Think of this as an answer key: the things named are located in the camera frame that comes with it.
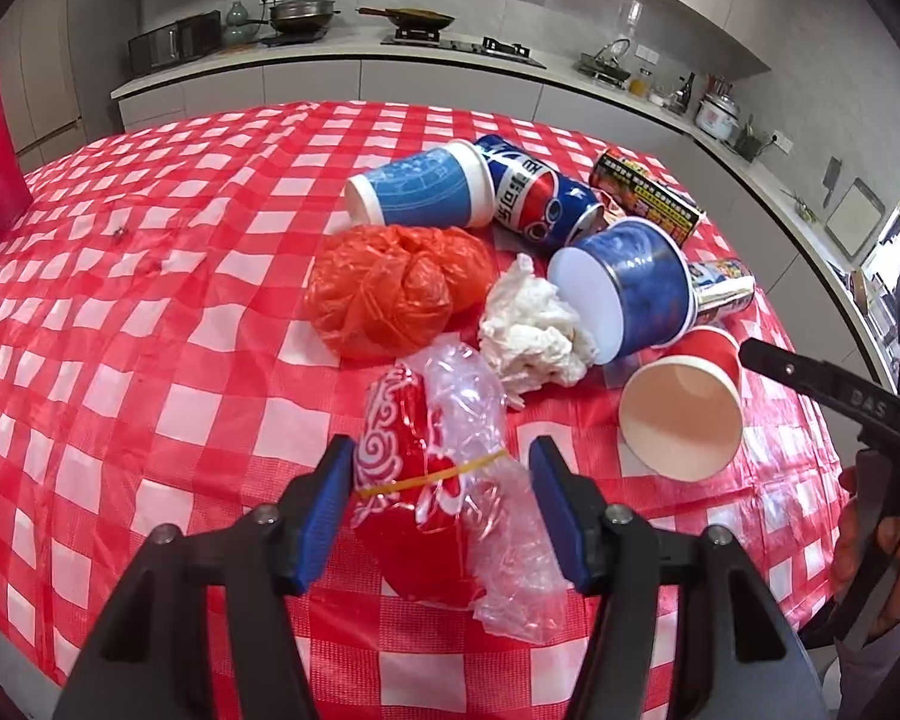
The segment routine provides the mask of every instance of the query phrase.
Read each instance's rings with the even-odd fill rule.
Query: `table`
[[[0,245],[0,629],[58,683],[146,533],[229,525],[275,500],[333,433],[358,435],[381,367],[339,361],[300,316],[314,252],[348,227],[353,172],[496,132],[569,175],[605,146],[486,114],[300,103],[110,138],[29,176],[34,205]],[[485,229],[497,265],[519,248]],[[710,223],[691,260],[730,256]],[[737,338],[787,346],[762,293]],[[450,328],[474,338],[474,322]],[[651,474],[618,442],[600,370],[509,415],[508,445],[554,437],[607,499],[658,526],[730,526],[794,625],[828,596],[839,462],[818,407],[747,374],[746,437],[699,485]],[[221,716],[236,717],[221,616],[210,637]],[[570,595],[549,646],[490,637],[466,613],[404,602],[353,533],[290,616],[324,718],[557,718],[595,608]],[[660,600],[647,702],[663,718],[676,599]]]

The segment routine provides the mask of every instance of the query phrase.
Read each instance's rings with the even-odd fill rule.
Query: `orange plastic bag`
[[[354,227],[317,255],[304,311],[341,357],[399,357],[486,300],[494,279],[484,246],[456,227]]]

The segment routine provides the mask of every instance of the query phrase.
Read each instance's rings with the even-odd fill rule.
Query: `crumpled tissue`
[[[580,316],[557,297],[557,287],[533,275],[533,260],[517,255],[487,295],[480,351],[503,382],[506,405],[524,408],[524,392],[586,376],[597,348]]]

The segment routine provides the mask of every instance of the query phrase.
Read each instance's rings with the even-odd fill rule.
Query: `yellow rubber band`
[[[453,466],[451,469],[428,473],[426,476],[416,476],[413,479],[401,479],[398,482],[388,482],[386,485],[377,485],[375,488],[357,490],[357,495],[360,496],[360,498],[372,498],[374,495],[400,493],[401,490],[426,487],[426,485],[432,485],[434,482],[442,482],[444,479],[453,479],[453,477],[460,476],[462,473],[469,473],[470,471],[482,469],[484,466],[489,466],[492,461],[505,456],[506,450],[501,449],[499,452],[494,452],[492,455],[487,455],[478,460],[471,460],[469,463],[464,463],[462,466]]]

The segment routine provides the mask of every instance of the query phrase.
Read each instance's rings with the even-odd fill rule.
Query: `microwave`
[[[223,45],[220,11],[202,13],[168,23],[130,41],[133,77],[149,76],[220,50]]]

